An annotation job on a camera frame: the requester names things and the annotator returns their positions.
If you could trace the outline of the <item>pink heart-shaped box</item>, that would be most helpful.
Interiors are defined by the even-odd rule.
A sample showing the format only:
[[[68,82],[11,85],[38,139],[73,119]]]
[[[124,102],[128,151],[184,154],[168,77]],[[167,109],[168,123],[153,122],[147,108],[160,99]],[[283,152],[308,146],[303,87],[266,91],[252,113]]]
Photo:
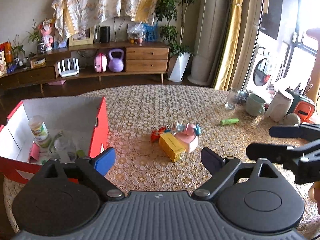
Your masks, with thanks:
[[[199,144],[199,136],[175,133],[174,137],[183,145],[187,153],[193,152]]]

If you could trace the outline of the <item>yellow small box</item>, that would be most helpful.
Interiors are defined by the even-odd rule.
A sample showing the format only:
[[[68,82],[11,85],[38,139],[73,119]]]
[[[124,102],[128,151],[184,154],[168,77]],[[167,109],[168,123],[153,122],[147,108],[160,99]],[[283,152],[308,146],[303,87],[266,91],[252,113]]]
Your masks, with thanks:
[[[185,155],[183,145],[169,132],[159,136],[159,146],[173,163],[181,160]]]

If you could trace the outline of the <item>red orange toy figure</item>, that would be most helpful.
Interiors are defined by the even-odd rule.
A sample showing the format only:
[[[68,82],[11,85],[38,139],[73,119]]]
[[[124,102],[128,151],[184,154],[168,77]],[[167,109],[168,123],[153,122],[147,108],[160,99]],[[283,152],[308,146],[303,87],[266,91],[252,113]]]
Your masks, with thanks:
[[[152,131],[151,135],[150,135],[151,142],[159,141],[160,135],[163,134],[166,130],[167,130],[167,128],[165,126],[163,126],[157,130]]]

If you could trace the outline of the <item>green orange pen holder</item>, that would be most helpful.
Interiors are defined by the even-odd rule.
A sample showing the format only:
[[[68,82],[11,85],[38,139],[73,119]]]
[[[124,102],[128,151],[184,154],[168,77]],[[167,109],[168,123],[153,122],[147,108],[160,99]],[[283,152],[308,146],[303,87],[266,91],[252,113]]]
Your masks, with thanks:
[[[304,122],[312,123],[310,118],[315,112],[315,103],[306,96],[306,92],[305,92],[305,91],[308,92],[313,87],[313,84],[310,84],[310,81],[311,81],[311,78],[308,79],[305,89],[300,88],[301,83],[299,83],[295,89],[292,89],[292,88],[285,89],[285,91],[288,92],[293,97],[292,104],[287,114],[295,113],[300,117],[301,123],[304,123]]]

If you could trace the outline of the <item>white thermos pitcher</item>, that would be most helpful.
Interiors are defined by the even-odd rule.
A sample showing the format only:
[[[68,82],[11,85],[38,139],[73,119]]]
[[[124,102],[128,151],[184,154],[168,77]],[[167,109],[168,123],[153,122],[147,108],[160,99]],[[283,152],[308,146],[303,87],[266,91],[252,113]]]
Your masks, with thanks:
[[[278,90],[271,103],[269,104],[265,115],[275,122],[280,122],[293,102],[293,96],[286,90]]]

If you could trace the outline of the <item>small green tube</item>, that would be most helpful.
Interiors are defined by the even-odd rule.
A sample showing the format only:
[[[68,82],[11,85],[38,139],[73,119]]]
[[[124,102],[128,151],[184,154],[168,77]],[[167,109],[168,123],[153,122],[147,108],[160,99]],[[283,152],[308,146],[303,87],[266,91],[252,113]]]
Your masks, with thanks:
[[[238,118],[231,118],[231,119],[223,119],[220,121],[220,126],[225,126],[225,125],[232,125],[232,124],[237,124],[239,122]]]

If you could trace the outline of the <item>green ceramic mug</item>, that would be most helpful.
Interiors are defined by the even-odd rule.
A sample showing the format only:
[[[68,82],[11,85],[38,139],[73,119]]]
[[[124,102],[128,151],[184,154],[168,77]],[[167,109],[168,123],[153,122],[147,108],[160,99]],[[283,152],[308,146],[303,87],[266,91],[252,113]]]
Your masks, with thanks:
[[[263,98],[254,93],[249,93],[246,101],[246,112],[253,117],[264,115],[265,104],[266,101]]]

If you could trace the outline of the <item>pink folded card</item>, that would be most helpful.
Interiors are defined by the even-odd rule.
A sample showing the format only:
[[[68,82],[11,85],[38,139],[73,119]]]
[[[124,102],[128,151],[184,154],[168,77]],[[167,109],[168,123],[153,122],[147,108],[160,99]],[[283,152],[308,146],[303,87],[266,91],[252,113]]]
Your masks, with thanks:
[[[40,146],[33,141],[31,148],[29,150],[28,162],[34,163],[36,161],[39,161],[39,158],[40,158]]]

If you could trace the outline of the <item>green label plastic jar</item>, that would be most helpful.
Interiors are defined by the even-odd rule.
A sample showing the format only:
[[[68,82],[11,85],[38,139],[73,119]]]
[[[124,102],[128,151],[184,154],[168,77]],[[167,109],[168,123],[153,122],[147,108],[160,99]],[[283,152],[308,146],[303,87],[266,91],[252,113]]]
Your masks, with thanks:
[[[33,116],[28,122],[29,128],[34,136],[35,143],[41,148],[48,148],[51,142],[49,131],[40,115]]]

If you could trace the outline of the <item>washing machine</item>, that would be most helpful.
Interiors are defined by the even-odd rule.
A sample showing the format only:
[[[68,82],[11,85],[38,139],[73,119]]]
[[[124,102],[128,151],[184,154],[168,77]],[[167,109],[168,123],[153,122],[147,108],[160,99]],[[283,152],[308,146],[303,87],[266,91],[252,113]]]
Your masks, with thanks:
[[[273,51],[257,43],[244,82],[244,89],[255,94],[268,90],[276,74]]]

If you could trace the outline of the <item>yellow curtain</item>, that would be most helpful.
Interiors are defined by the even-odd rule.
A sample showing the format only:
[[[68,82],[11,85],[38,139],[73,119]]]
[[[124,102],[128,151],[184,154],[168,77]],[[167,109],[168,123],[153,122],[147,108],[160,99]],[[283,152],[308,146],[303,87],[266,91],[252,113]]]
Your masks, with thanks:
[[[229,0],[227,28],[224,33],[223,50],[213,83],[214,89],[227,90],[231,86],[231,75],[241,27],[243,1]]]

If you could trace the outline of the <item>white wifi router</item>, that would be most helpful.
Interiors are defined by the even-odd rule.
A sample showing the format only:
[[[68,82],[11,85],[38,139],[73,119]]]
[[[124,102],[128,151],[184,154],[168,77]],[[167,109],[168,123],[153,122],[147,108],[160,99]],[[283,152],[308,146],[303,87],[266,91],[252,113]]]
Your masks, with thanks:
[[[79,74],[79,61],[77,58],[68,58],[57,63],[59,75],[70,77]]]

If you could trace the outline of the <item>orange snack box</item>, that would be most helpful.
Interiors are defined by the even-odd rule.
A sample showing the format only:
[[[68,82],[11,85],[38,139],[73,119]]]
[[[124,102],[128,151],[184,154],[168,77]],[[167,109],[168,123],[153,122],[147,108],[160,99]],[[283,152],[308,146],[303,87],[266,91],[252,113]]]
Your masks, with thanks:
[[[5,60],[5,52],[0,51],[0,76],[7,73],[7,63]]]

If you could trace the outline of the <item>plastic bag of fruit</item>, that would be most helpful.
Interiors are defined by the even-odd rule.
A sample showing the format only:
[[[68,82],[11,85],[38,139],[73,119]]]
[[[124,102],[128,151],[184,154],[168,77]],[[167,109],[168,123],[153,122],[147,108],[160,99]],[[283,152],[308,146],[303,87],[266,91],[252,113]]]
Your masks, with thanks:
[[[130,43],[142,44],[145,40],[145,27],[142,22],[132,22],[127,25],[127,39]]]

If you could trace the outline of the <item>tall potted tree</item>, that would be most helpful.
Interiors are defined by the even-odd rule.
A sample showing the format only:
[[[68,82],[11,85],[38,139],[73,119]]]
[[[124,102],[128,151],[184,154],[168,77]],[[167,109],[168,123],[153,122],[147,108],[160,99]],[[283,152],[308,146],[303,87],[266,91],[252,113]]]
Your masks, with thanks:
[[[191,57],[191,49],[183,44],[186,14],[197,0],[158,0],[155,7],[156,20],[164,22],[160,38],[170,47],[168,80],[181,82]]]

